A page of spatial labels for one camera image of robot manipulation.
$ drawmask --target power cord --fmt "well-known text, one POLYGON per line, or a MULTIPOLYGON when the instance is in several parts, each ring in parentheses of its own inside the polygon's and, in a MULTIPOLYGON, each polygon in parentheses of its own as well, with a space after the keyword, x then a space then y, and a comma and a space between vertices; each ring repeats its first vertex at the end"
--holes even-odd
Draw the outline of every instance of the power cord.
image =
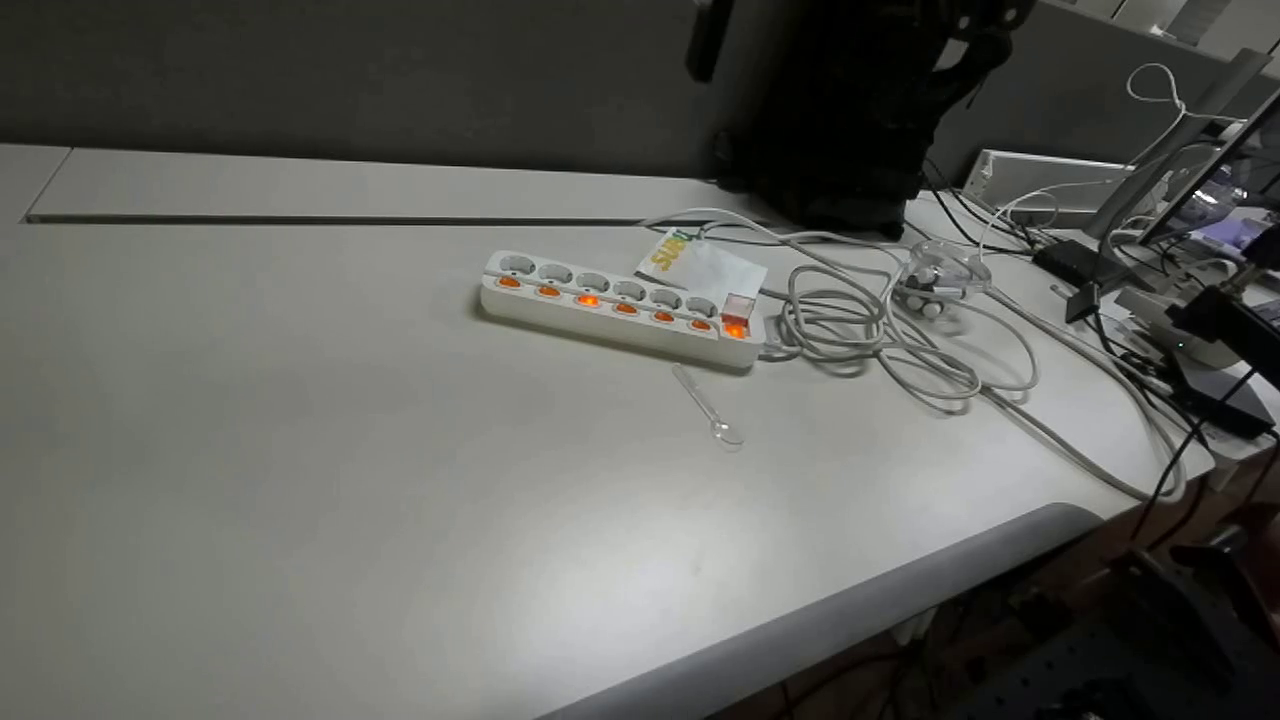
POLYGON ((1164 380, 1156 380, 1152 368, 1136 368, 1136 360, 1124 360, 1124 356, 1116 352, 1120 340, 1112 340, 1112 332, 1108 332, 1108 324, 1104 324, 1100 312, 1088 316, 1088 328, 1096 332, 1096 344, 1108 352, 1112 368, 1132 380, 1132 388, 1148 400, 1148 408, 1156 408, 1156 412, 1168 408, 1184 428, 1192 428, 1192 416, 1172 404, 1172 396, 1168 396, 1172 388, 1168 388, 1164 380))
POLYGON ((1032 248, 1004 248, 1004 244, 984 244, 980 236, 972 236, 960 216, 952 212, 948 196, 940 188, 928 188, 936 208, 952 220, 952 228, 960 232, 964 244, 992 252, 992 256, 1032 256, 1032 248))
POLYGON ((696 208, 696 212, 680 212, 676 220, 704 220, 700 240, 792 248, 812 260, 788 272, 784 292, 764 292, 780 300, 780 312, 772 320, 776 348, 768 348, 760 360, 808 360, 812 368, 840 380, 864 376, 868 364, 876 364, 912 400, 944 416, 964 416, 972 400, 984 392, 1008 392, 1012 400, 1016 392, 1028 392, 1040 380, 1032 344, 1012 324, 972 304, 952 304, 952 308, 964 308, 1012 332, 1028 356, 1028 380, 1020 384, 984 380, 980 368, 940 348, 940 340, 928 336, 924 324, 916 324, 908 312, 892 304, 892 292, 900 288, 908 260, 888 252, 884 244, 868 244, 836 232, 776 232, 724 208, 696 208), (824 252, 812 252, 808 248, 812 240, 872 248, 888 256, 892 268, 832 260, 824 252))
MULTIPOLYGON (((1252 376, 1256 376, 1256 372, 1244 372, 1244 376, 1220 396, 1220 404, 1228 404, 1252 376)), ((1176 452, 1168 456, 1168 464, 1164 464, 1164 472, 1160 472, 1160 480, 1156 480, 1156 492, 1144 500, 1144 508, 1140 508, 1140 516, 1136 516, 1136 524, 1132 524, 1132 532, 1128 532, 1128 544, 1136 544, 1136 540, 1144 536, 1144 528, 1148 528, 1156 504, 1160 504, 1160 492, 1164 492, 1172 468, 1184 460, 1184 452, 1192 448, 1192 440, 1196 440, 1200 432, 1204 432, 1204 416, 1196 416, 1196 424, 1188 428, 1188 436, 1184 436, 1184 440, 1176 444, 1176 452)))
POLYGON ((1244 492, 1244 500, 1236 508, 1248 508, 1256 500, 1256 492, 1264 492, 1264 484, 1268 484, 1268 476, 1272 476, 1272 468, 1280 460, 1280 436, 1272 432, 1272 440, 1276 444, 1272 444, 1272 456, 1268 456, 1264 472, 1256 472, 1252 488, 1244 492))
MULTIPOLYGON (((1024 312, 1012 296, 1004 296, 1000 288, 984 288, 996 304, 1004 304, 1012 316, 1028 320, 1032 328, 1040 328, 1044 336, 1060 340, 1064 348, 1072 348, 1080 360, 1088 360, 1092 368, 1100 368, 1104 376, 1112 376, 1128 396, 1132 404, 1144 412, 1148 428, 1156 428, 1156 436, 1172 448, 1164 424, 1156 420, 1160 408, 1152 408, 1144 400, 1144 392, 1124 376, 1116 372, 1108 360, 1100 360, 1092 348, 1076 344, 1072 336, 1064 336, 1056 324, 1024 312)), ((1036 420, 1028 408, 1016 408, 1012 416, 1020 416, 1024 424, 1032 424, 1044 440, 1052 440, 1060 452, 1068 452, 1080 468, 1088 468, 1096 480, 1104 480, 1108 488, 1132 496, 1132 500, 1148 500, 1148 492, 1132 488, 1128 480, 1120 480, 1116 472, 1100 468, 1096 460, 1088 460, 1072 440, 1064 440, 1060 432, 1052 432, 1044 420, 1036 420)), ((1160 500, 1176 500, 1180 496, 1180 484, 1172 488, 1160 488, 1156 492, 1160 500)))
MULTIPOLYGON (((1116 364, 1124 376, 1136 376, 1136 368, 1124 368, 1124 364, 1120 364, 1120 352, 1112 348, 1112 336, 1108 336, 1100 312, 1092 316, 1092 332, 1096 332, 1096 340, 1104 344, 1104 352, 1112 356, 1112 364, 1116 364)), ((1148 396, 1148 404, 1156 404, 1156 400, 1168 404, 1168 408, 1188 424, 1188 436, 1196 436, 1196 444, 1200 444, 1208 456, 1220 456, 1220 452, 1208 444, 1204 428, 1196 428, 1196 420, 1192 420, 1188 412, 1180 412, 1168 396, 1160 396, 1160 392, 1156 392, 1156 400, 1152 400, 1152 392, 1144 392, 1144 396, 1148 396)), ((1168 524, 1168 528, 1148 544, 1148 552, 1160 548, 1160 544, 1168 544, 1172 536, 1180 536, 1180 532, 1200 516, 1204 496, 1208 496, 1208 480, 1200 480, 1200 484, 1192 488, 1192 500, 1188 500, 1184 516, 1180 516, 1176 524, 1168 524)))
POLYGON ((1040 184, 1040 188, 1028 188, 1020 192, 1016 200, 1000 204, 996 216, 1000 220, 1012 220, 1012 212, 1028 200, 1040 200, 1040 196, 1060 196, 1060 192, 1084 192, 1084 188, 1112 188, 1116 180, 1076 180, 1076 184, 1040 184))
MULTIPOLYGON (((924 176, 928 176, 928 188, 932 188, 932 192, 944 192, 944 168, 940 168, 932 156, 924 156, 924 168, 928 168, 928 172, 924 172, 924 176)), ((1036 236, 1032 236, 1020 220, 1012 220, 1012 216, 988 216, 988 212, 976 208, 964 192, 952 192, 952 200, 956 200, 972 220, 988 224, 992 232, 1004 232, 1004 236, 1036 248, 1036 236)))
MULTIPOLYGON (((688 224, 696 220, 704 232, 704 240, 720 240, 720 244, 748 244, 748 248, 792 248, 800 256, 808 256, 812 264, 796 268, 800 276, 788 276, 788 292, 764 292, 780 304, 792 304, 788 312, 780 312, 780 336, 788 336, 784 348, 776 348, 780 356, 804 356, 804 360, 816 360, 824 372, 836 368, 836 376, 856 376, 860 364, 868 360, 892 360, 892 380, 904 384, 920 404, 928 408, 940 408, 948 416, 960 416, 968 412, 968 404, 976 396, 988 396, 1000 412, 1016 416, 1020 424, 1036 428, 1036 436, 1052 440, 1064 456, 1072 456, 1080 468, 1088 468, 1096 480, 1104 480, 1108 488, 1132 496, 1132 500, 1144 500, 1148 492, 1132 488, 1128 480, 1120 480, 1116 472, 1100 468, 1096 460, 1088 460, 1088 452, 1080 452, 1072 440, 1064 440, 1060 432, 1052 432, 1044 420, 1036 420, 1028 408, 1020 408, 1024 396, 1016 392, 1028 392, 1040 376, 1040 368, 1028 372, 1024 384, 1016 388, 1004 388, 1004 384, 992 384, 992 380, 980 380, 964 360, 940 352, 924 328, 916 328, 912 320, 904 320, 892 304, 888 304, 888 292, 892 284, 900 284, 900 276, 908 272, 908 260, 888 252, 884 244, 868 244, 868 240, 856 240, 856 236, 840 236, 840 232, 776 232, 776 228, 764 228, 740 212, 724 212, 724 208, 692 208, 692 212, 680 212, 680 216, 668 216, 668 220, 648 220, 644 228, 664 228, 664 224, 688 224), (884 268, 860 268, 860 264, 844 264, 844 260, 832 260, 824 252, 812 252, 808 244, 840 244, 840 248, 872 248, 880 256, 892 260, 892 272, 884 268), (816 292, 816 296, 804 296, 804 280, 816 280, 820 272, 880 272, 880 292, 864 288, 860 276, 840 276, 832 280, 832 288, 816 292)), ((1160 432, 1160 440, 1172 448, 1172 440, 1164 436, 1160 420, 1156 420, 1156 408, 1148 408, 1140 400, 1140 392, 1132 388, 1128 376, 1120 376, 1108 360, 1100 360, 1096 352, 1080 348, 1076 340, 1068 340, 1064 332, 1056 332, 1052 324, 1044 324, 1040 316, 1024 312, 1012 296, 996 292, 992 288, 992 272, 972 260, 972 256, 960 256, 952 252, 952 260, 968 272, 968 280, 988 296, 996 300, 1000 308, 1008 308, 1012 316, 1028 320, 1032 328, 1056 336, 1060 344, 1068 344, 1076 356, 1084 356, 1088 364, 1096 364, 1100 372, 1108 372, 1132 400, 1136 408, 1144 412, 1144 420, 1160 432)), ((1036 352, 1032 344, 1012 328, 1004 324, 1020 348, 1028 352, 1028 360, 1036 364, 1036 352)))

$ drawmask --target gray partition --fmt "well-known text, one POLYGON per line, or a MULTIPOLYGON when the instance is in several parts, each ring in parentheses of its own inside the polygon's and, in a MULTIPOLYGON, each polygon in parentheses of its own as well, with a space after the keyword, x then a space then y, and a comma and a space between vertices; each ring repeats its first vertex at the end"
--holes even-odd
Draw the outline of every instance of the gray partition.
MULTIPOLYGON (((764 96, 804 0, 740 0, 692 84, 696 0, 4 0, 0 140, 704 172, 764 96)), ((1164 108, 1124 72, 1168 60, 1196 100, 1220 60, 1040 4, 936 140, 1132 156, 1164 108)))
MULTIPOLYGON (((1168 64, 1192 108, 1224 72, 1224 60, 1172 40, 1040 4, 1016 32, 1012 60, 940 124, 932 156, 948 180, 960 180, 980 148, 1132 160, 1172 120, 1172 108, 1124 96, 1136 64, 1168 64)), ((1232 112, 1260 108, 1268 88, 1272 80, 1256 80, 1232 112)))

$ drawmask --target black bag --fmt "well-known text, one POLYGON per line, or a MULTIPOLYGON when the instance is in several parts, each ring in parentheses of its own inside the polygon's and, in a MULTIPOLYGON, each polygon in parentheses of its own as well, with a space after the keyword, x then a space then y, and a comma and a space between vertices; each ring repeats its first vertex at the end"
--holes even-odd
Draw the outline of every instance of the black bag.
POLYGON ((1012 52, 1032 0, 816 0, 752 128, 724 132, 716 180, 812 228, 900 236, 944 112, 1012 52), (964 60, 936 68, 948 40, 964 60))

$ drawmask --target white cable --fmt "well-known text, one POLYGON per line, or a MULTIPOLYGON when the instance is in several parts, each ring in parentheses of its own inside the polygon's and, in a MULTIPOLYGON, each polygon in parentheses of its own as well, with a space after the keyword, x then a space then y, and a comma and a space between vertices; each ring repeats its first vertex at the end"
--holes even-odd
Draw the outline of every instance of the white cable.
MULTIPOLYGON (((1168 444, 1168 452, 1176 448, 1176 440, 1164 432, 1164 424, 1156 420, 1156 408, 1144 404, 1140 388, 1132 388, 1128 376, 1120 376, 1104 356, 1096 356, 1092 348, 1076 344, 1072 336, 1064 336, 1060 328, 1044 324, 1040 316, 1024 312, 1012 296, 1004 296, 1000 288, 984 288, 996 304, 1004 304, 1012 316, 1028 320, 1032 328, 1040 328, 1044 336, 1060 340, 1064 348, 1072 348, 1080 360, 1088 360, 1092 368, 1100 368, 1104 376, 1112 376, 1132 404, 1144 412, 1148 428, 1156 428, 1156 436, 1168 444)), ((1032 428, 1040 428, 1048 440, 1056 440, 1068 456, 1084 456, 1080 448, 1072 448, 1064 436, 1048 432, 1044 420, 1036 420, 1032 412, 1016 408, 1020 420, 1028 420, 1032 428)), ((1132 496, 1136 488, 1124 484, 1116 472, 1100 468, 1100 464, 1084 464, 1092 476, 1100 476, 1112 488, 1128 488, 1124 496, 1132 496)), ((1176 468, 1176 484, 1164 488, 1160 500, 1176 504, 1184 492, 1184 472, 1176 468)))
POLYGON ((1192 116, 1192 120, 1224 120, 1224 124, 1236 124, 1236 120, 1240 120, 1240 116, 1192 112, 1188 100, 1184 100, 1184 92, 1180 92, 1180 80, 1176 80, 1176 72, 1172 72, 1168 64, 1136 64, 1136 68, 1124 76, 1124 92, 1128 92, 1128 100, 1136 100, 1136 104, 1164 104, 1164 108, 1172 108, 1168 128, 1164 128, 1144 152, 1136 152, 1132 164, 1144 164, 1176 128, 1184 128, 1188 116, 1192 116), (1160 72, 1168 92, 1164 92, 1164 96, 1140 92, 1136 80, 1140 80, 1144 72, 1160 72))
MULTIPOLYGON (((1000 220, 1000 216, 992 216, 984 204, 976 204, 976 200, 968 200, 964 192, 956 192, 956 188, 928 188, 932 196, 936 196, 936 204, 948 204, 944 196, 952 196, 972 220, 980 220, 984 228, 992 228, 992 232, 1000 232, 1000 236, 1008 236, 1008 240, 1020 240, 1020 244, 1028 244, 1024 236, 1016 236, 1016 228, 1012 228, 1012 220, 1000 220)), ((1020 248, 1008 248, 1008 244, 988 244, 980 232, 972 232, 972 244, 980 248, 980 252, 1020 252, 1020 248)))
POLYGON ((1020 196, 1012 196, 1008 204, 996 208, 996 220, 1012 220, 1012 212, 1036 196, 1060 196, 1060 192, 1076 192, 1076 188, 1112 188, 1116 180, 1076 180, 1076 184, 1040 184, 1040 188, 1028 188, 1020 196))
MULTIPOLYGON (((788 276, 788 292, 776 296, 784 304, 784 312, 776 316, 784 348, 768 352, 768 360, 804 356, 812 368, 820 368, 828 376, 864 376, 868 364, 876 360, 908 396, 916 396, 920 404, 928 404, 936 412, 948 412, 948 416, 960 416, 960 412, 968 412, 968 404, 976 396, 988 396, 1000 412, 1008 412, 1012 420, 1020 420, 1032 432, 1040 432, 1044 440, 1052 440, 1064 456, 1072 456, 1084 472, 1092 472, 1108 488, 1116 488, 1116 492, 1124 492, 1132 500, 1148 496, 1148 492, 1124 484, 1116 472, 1100 468, 1088 452, 1080 452, 1072 440, 1052 432, 1028 408, 1020 408, 1024 392, 1036 388, 1036 380, 1040 380, 1040 364, 1036 364, 1036 352, 1032 352, 1028 336, 1020 336, 1008 320, 1000 320, 1000 316, 992 316, 992 312, 984 312, 976 304, 952 304, 952 308, 988 316, 988 320, 996 320, 1000 328, 1008 328, 1016 336, 1016 344, 1028 356, 1028 380, 1024 384, 980 380, 980 372, 972 364, 964 364, 960 356, 936 348, 936 340, 920 324, 900 316, 892 308, 888 292, 900 284, 900 272, 908 272, 908 264, 896 252, 880 248, 900 268, 900 272, 884 272, 884 268, 860 268, 860 264, 844 264, 844 260, 832 260, 824 252, 804 248, 804 240, 840 240, 844 248, 876 248, 876 244, 856 240, 856 236, 840 236, 840 232, 772 232, 772 228, 764 228, 764 224, 756 224, 756 220, 748 220, 740 212, 720 212, 720 208, 680 212, 680 220, 720 220, 720 224, 708 224, 708 228, 748 228, 756 236, 708 236, 708 240, 756 244, 756 248, 792 248, 792 252, 816 260, 816 264, 800 264, 788 276), (876 276, 884 288, 872 292, 856 276, 844 276, 844 272, 876 276)), ((1000 308, 1008 308, 1012 316, 1028 320, 1032 328, 1056 336, 1060 344, 1080 352, 1088 364, 1108 372, 1136 400, 1136 408, 1160 432, 1160 440, 1172 448, 1172 440, 1156 424, 1152 408, 1140 400, 1140 392, 1112 364, 1104 364, 1100 356, 1092 356, 1088 348, 1080 348, 1076 340, 1068 340, 1052 324, 1036 320, 1032 312, 1024 312, 1004 292, 996 292, 992 288, 992 272, 980 260, 972 260, 972 252, 960 256, 948 244, 936 244, 936 248, 948 252, 948 260, 956 260, 960 268, 968 268, 976 288, 984 296, 992 296, 1000 308)))
POLYGON ((772 244, 812 260, 792 268, 788 292, 776 292, 780 300, 776 336, 784 348, 772 348, 764 360, 804 356, 812 368, 828 376, 864 376, 868 364, 880 364, 908 396, 916 396, 920 404, 944 416, 968 412, 984 388, 1028 392, 1040 376, 1032 344, 1012 324, 1004 324, 984 308, 968 308, 968 312, 1008 328, 1028 352, 1032 376, 1024 384, 984 384, 972 364, 944 352, 916 320, 908 320, 892 304, 892 292, 900 288, 908 260, 888 252, 884 244, 868 244, 840 232, 776 232, 724 208, 680 212, 680 220, 708 220, 704 240, 764 244, 764 248, 772 244), (892 260, 892 272, 832 260, 824 252, 804 248, 808 240, 872 248, 892 260))

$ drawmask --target black cable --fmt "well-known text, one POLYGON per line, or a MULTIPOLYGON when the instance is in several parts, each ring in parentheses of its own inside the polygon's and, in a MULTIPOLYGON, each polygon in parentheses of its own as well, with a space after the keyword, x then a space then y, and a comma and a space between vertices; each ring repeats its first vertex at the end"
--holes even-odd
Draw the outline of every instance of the black cable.
POLYGON ((1208 496, 1208 476, 1200 476, 1200 484, 1196 484, 1192 504, 1184 508, 1184 516, 1180 516, 1176 524, 1168 524, 1168 528, 1148 544, 1148 552, 1160 548, 1160 544, 1168 544, 1176 532, 1184 532, 1184 528, 1200 516, 1204 496, 1208 496))
MULTIPOLYGON (((1220 404, 1228 404, 1256 372, 1244 372, 1224 396, 1220 404)), ((1140 532, 1148 528, 1148 516, 1156 512, 1160 496, 1164 496, 1164 484, 1172 476, 1172 468, 1184 460, 1184 452, 1192 448, 1192 440, 1200 436, 1204 428, 1204 416, 1196 416, 1192 432, 1176 444, 1176 452, 1168 456, 1152 496, 1144 500, 1144 512, 1136 516, 1136 528, 1128 532, 1128 540, 1140 540, 1140 532)))
POLYGON ((1136 344, 1128 344, 1128 340, 1116 340, 1116 336, 1112 336, 1112 344, 1120 348, 1120 360, 1124 360, 1124 352, 1128 352, 1128 356, 1140 356, 1140 360, 1148 360, 1148 348, 1136 348, 1136 344))
POLYGON ((1104 328, 1104 316, 1092 312, 1088 324, 1092 324, 1092 336, 1104 344, 1104 352, 1108 352, 1112 364, 1116 364, 1116 344, 1112 344, 1112 336, 1108 336, 1108 328, 1104 328))
POLYGON ((1272 444, 1272 456, 1268 456, 1264 472, 1256 472, 1252 488, 1244 492, 1244 500, 1236 508, 1248 508, 1256 500, 1256 492, 1268 484, 1268 476, 1272 476, 1272 468, 1280 460, 1280 436, 1272 432, 1272 440, 1276 444, 1272 444))
POLYGON ((972 216, 972 220, 980 220, 980 224, 992 224, 992 228, 1000 228, 1004 236, 1016 236, 1016 240, 1024 240, 1028 248, 1036 248, 1040 240, 1020 224, 1020 220, 1012 220, 1012 216, 984 216, 984 208, 972 208, 972 200, 964 196, 964 192, 952 192, 956 200, 960 200, 960 208, 972 216))

